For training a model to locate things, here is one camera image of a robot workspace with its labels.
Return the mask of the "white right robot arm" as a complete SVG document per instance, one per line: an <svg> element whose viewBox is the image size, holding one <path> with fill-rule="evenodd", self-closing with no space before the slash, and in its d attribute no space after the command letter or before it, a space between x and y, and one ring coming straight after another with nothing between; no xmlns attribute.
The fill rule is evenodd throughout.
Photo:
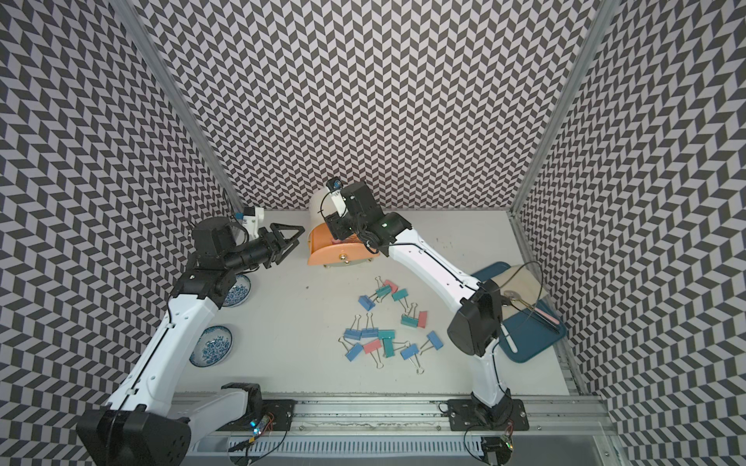
<svg viewBox="0 0 746 466"><path fill-rule="evenodd" d="M386 213L363 182L343 184L334 177L326 182L324 202L335 211L322 219L332 237L356 236L369 252L378 252L404 265L453 313L447 334L453 345L470 357L471 394L483 407L493 409L509 395L497 368L495 350L503 328L503 299L499 285L479 281L425 242L412 223L399 213Z"/></svg>

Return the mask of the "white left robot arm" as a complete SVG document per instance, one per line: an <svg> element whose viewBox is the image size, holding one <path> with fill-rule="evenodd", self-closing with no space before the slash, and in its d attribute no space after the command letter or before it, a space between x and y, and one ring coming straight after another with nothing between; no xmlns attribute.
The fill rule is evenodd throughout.
<svg viewBox="0 0 746 466"><path fill-rule="evenodd" d="M260 423L258 384L233 383L188 408L169 414L190 355L223 308L238 274L271 268L299 245L304 228L273 223L238 243L235 221L211 217L192 231L194 252L176 281L167 313L143 355L100 409L87 410L76 433L97 465L179 465L204 437L229 423Z"/></svg>

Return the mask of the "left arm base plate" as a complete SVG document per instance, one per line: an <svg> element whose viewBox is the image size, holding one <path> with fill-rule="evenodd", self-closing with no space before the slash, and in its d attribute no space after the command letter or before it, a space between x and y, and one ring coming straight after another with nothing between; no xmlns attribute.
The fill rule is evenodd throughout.
<svg viewBox="0 0 746 466"><path fill-rule="evenodd" d="M295 407L293 399L270 399L263 402L258 414L227 423L223 431L260 432L270 428L273 432L288 432L295 418Z"/></svg>

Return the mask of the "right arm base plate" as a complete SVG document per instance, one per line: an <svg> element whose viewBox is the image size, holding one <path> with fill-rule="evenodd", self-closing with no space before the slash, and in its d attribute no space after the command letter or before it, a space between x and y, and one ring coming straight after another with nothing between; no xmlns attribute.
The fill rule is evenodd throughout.
<svg viewBox="0 0 746 466"><path fill-rule="evenodd" d="M505 397L493 407L487 407L476 399L449 399L446 401L445 414L450 429L456 432L478 429L503 431L509 426L516 432L530 430L526 407L521 399Z"/></svg>

